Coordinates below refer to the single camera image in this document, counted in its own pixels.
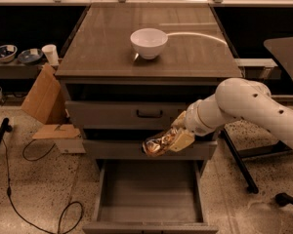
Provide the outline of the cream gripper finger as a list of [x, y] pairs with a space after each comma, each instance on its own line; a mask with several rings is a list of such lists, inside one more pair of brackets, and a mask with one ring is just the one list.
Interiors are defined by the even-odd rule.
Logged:
[[169, 146], [169, 150], [173, 152], [179, 152], [195, 141], [195, 135], [188, 130], [178, 129], [172, 143]]
[[186, 113], [183, 111], [171, 124], [172, 128], [176, 129], [184, 129], [185, 126], [185, 119], [186, 119]]

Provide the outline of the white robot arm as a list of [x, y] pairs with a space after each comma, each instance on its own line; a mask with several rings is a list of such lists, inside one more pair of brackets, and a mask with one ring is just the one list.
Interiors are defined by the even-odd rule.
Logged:
[[179, 131], [169, 149], [179, 152], [194, 142], [234, 121], [245, 120], [266, 129], [293, 149], [293, 109], [271, 98], [268, 87], [242, 78], [230, 78], [214, 95], [192, 103], [174, 122]]

